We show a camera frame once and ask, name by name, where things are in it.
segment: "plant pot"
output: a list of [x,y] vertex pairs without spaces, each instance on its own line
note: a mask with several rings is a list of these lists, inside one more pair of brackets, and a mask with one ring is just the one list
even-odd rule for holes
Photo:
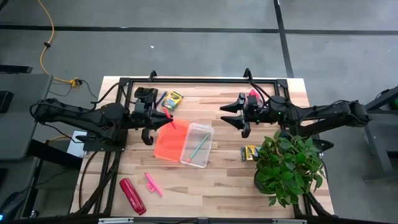
[[256,186],[256,188],[259,190],[264,190],[262,184],[256,180],[256,176],[258,173],[259,171],[257,170],[256,173],[254,174],[254,186]]
[[256,186],[257,189],[259,190],[264,190],[262,184],[258,181],[256,181],[256,176],[259,173],[259,171],[257,170],[256,173],[254,174],[254,186]]

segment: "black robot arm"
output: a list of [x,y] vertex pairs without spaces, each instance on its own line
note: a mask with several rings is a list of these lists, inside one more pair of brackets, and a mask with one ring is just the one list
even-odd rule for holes
[[[244,93],[240,93],[235,103],[220,109],[232,113],[241,112],[239,116],[222,116],[221,119],[242,129],[242,138],[249,136],[250,122],[278,122],[292,134],[307,137],[340,126],[363,127],[370,121],[364,105],[358,101],[339,100],[326,106],[300,108],[281,96],[272,96],[260,106],[256,96],[248,96],[246,99]],[[301,126],[302,121],[307,120],[318,121]]]
[[98,141],[106,144],[118,144],[125,141],[125,133],[128,129],[142,130],[142,140],[147,145],[153,144],[150,131],[157,130],[173,119],[166,114],[156,111],[154,106],[157,89],[139,87],[134,93],[137,98],[134,111],[130,113],[119,103],[109,103],[99,109],[85,109],[67,105],[57,99],[40,100],[32,105],[36,106],[32,116],[40,123],[62,122],[91,133],[87,136],[78,136],[78,139]]

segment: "potted plant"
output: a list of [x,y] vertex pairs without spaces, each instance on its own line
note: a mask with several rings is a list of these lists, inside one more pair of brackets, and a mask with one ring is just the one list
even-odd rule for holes
[[313,181],[314,191],[322,184],[322,160],[312,139],[300,136],[265,137],[254,160],[257,171],[254,185],[263,194],[270,195],[269,205],[278,201],[283,207],[298,204],[299,195],[309,193]]

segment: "green pencil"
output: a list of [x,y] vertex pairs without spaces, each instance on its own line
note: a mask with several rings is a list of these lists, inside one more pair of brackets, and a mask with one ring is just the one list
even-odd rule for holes
[[201,148],[201,145],[203,145],[203,143],[205,143],[207,137],[209,136],[209,134],[206,135],[206,137],[202,140],[202,142],[197,146],[197,148],[194,150],[194,152],[191,154],[191,156],[189,157],[189,159],[187,159],[187,162],[189,163],[192,159],[192,157],[198,152],[198,150]]

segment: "concrete floor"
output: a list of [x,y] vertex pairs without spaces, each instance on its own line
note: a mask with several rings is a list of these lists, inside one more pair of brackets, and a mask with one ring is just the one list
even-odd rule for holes
[[[58,26],[199,27],[277,29],[271,0],[43,0]],[[393,0],[280,0],[286,29],[398,30]],[[13,0],[0,24],[49,25],[36,1]],[[39,56],[48,31],[0,30],[0,63],[29,65],[42,73]],[[398,84],[398,38],[382,35],[287,35],[294,77],[304,78],[312,105],[338,99],[369,102]],[[79,77],[98,93],[105,75],[287,77],[279,34],[187,32],[69,32],[55,34],[45,66],[59,78]],[[66,86],[52,86],[66,93]],[[66,103],[89,106],[86,87]],[[74,130],[57,125],[65,133]],[[58,134],[38,127],[35,137]],[[335,147],[325,153],[329,188],[340,217],[398,223],[398,182],[365,184],[378,170],[362,129],[321,134]]]

